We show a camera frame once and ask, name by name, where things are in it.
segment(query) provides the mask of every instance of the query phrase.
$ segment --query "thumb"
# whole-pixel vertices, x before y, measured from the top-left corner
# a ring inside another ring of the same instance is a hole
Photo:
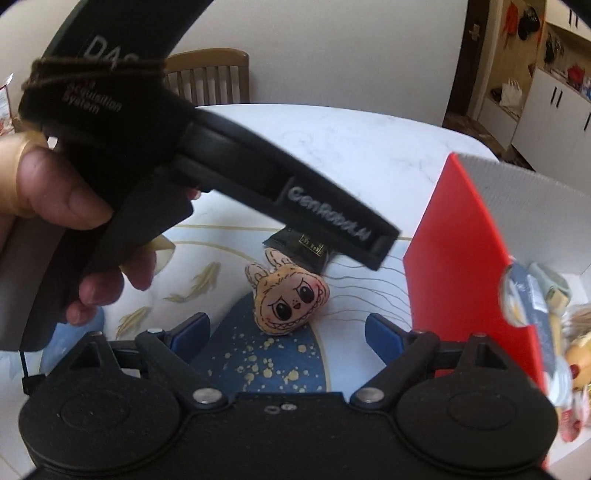
[[[96,228],[113,214],[72,165],[47,148],[23,156],[17,170],[17,192],[23,207],[68,228]]]

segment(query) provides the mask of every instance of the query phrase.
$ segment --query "blue gripper pad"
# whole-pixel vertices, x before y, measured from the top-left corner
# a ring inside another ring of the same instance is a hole
[[[189,364],[209,341],[210,332],[209,317],[196,313],[168,333],[169,347]]]
[[[385,364],[397,359],[414,336],[379,313],[371,313],[365,322],[365,341]]]

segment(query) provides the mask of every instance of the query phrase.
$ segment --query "plush keychain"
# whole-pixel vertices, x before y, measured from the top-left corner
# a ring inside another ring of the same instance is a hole
[[[274,270],[259,264],[246,267],[246,277],[254,288],[255,322],[269,335],[286,335],[307,323],[328,301],[329,286],[277,250],[267,248],[265,256]]]

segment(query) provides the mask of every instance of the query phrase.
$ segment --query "finger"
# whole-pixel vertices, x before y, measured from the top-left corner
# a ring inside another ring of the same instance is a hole
[[[45,220],[78,230],[107,222],[113,210],[59,154],[37,148],[23,156],[17,191],[24,206]]]
[[[87,275],[78,288],[80,301],[87,307],[109,305],[123,292],[123,275],[119,270]]]
[[[76,300],[66,309],[66,320],[71,325],[82,326],[91,321],[96,315],[96,307],[87,307],[80,300]]]
[[[154,278],[156,252],[149,245],[138,248],[122,265],[129,282],[138,290],[148,290]]]

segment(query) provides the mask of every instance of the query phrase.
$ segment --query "white wall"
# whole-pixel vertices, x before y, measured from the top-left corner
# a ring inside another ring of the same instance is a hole
[[[0,76],[18,86],[75,0],[25,0],[0,18]],[[177,51],[251,55],[254,102],[389,113],[440,125],[467,0],[216,0]],[[19,99],[17,88],[11,89]]]

